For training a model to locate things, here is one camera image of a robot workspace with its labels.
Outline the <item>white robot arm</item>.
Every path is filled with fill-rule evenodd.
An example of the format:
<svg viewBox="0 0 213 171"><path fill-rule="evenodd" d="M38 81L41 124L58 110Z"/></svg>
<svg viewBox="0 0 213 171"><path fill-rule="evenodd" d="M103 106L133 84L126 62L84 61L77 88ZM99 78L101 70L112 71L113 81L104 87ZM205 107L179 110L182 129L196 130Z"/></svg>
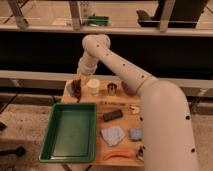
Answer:
<svg viewBox="0 0 213 171"><path fill-rule="evenodd" d="M110 50L106 35L87 35L78 63L85 76L105 64L140 96L145 171L199 171L189 105L174 83L162 81Z"/></svg>

